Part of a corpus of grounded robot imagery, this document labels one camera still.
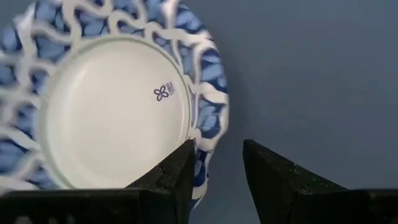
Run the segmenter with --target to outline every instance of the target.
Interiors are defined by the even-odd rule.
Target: blue background
[[[0,26],[30,2],[8,1]],[[246,138],[351,189],[398,187],[397,1],[185,3],[219,47],[231,103],[191,224],[259,223]]]

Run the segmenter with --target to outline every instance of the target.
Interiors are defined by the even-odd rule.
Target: ceramic dish
[[[123,188],[186,139],[192,206],[228,126],[220,56],[176,0],[31,5],[0,42],[0,190]]]

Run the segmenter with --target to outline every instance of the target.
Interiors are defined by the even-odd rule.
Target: decorative plate
[[[0,191],[123,188],[186,139],[192,208],[228,127],[220,55],[178,0],[52,0],[0,40]]]

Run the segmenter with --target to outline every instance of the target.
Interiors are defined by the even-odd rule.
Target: blue flower logo
[[[155,93],[155,95],[156,95],[156,100],[157,100],[157,101],[162,100],[163,97],[164,97],[164,98],[169,97],[169,94],[166,92],[166,86],[164,86],[164,85],[162,85],[162,86],[160,87],[159,90],[158,90],[158,89],[155,89],[155,90],[154,90],[154,93]]]

